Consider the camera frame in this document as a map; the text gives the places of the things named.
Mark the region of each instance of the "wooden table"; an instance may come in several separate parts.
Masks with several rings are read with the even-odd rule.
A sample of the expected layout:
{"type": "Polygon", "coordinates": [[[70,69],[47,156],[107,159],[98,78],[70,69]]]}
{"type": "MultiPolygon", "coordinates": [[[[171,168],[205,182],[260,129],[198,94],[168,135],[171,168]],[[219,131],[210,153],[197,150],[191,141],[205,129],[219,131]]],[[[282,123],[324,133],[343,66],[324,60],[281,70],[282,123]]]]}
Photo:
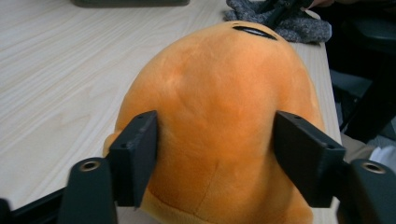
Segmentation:
{"type": "MultiPolygon", "coordinates": [[[[12,209],[64,187],[69,168],[100,156],[140,69],[183,35],[222,22],[225,0],[185,7],[81,8],[68,0],[0,1],[0,197],[12,209]]],[[[325,48],[293,44],[339,141],[325,48]]],[[[315,209],[315,223],[334,223],[315,209]]],[[[132,208],[120,223],[156,223],[132,208]]]]}

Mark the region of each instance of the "orange fabric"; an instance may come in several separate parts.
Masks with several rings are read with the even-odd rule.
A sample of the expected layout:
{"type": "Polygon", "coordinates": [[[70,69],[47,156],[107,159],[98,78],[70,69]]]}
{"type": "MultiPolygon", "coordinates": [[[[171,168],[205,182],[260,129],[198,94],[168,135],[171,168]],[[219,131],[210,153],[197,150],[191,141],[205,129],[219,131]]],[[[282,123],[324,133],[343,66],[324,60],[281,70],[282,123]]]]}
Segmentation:
{"type": "Polygon", "coordinates": [[[323,122],[304,64],[272,30],[224,22],[164,49],[126,93],[105,151],[134,116],[150,110],[158,111],[159,149],[143,210],[163,223],[312,222],[276,162],[272,130],[277,110],[321,130],[323,122]]]}

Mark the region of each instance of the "plush toy's eye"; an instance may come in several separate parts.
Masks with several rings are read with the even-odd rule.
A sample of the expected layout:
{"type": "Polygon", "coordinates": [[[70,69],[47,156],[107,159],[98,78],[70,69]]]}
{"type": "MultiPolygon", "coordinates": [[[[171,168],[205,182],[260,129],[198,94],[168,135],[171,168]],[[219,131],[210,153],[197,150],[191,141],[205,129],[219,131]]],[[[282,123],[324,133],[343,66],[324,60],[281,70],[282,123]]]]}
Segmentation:
{"type": "Polygon", "coordinates": [[[265,33],[264,31],[256,29],[256,28],[246,27],[246,26],[234,26],[233,28],[235,30],[245,31],[245,32],[247,32],[249,34],[252,34],[252,35],[259,35],[259,36],[263,36],[263,37],[266,37],[266,38],[269,38],[269,39],[276,40],[276,38],[273,35],[265,33]]]}

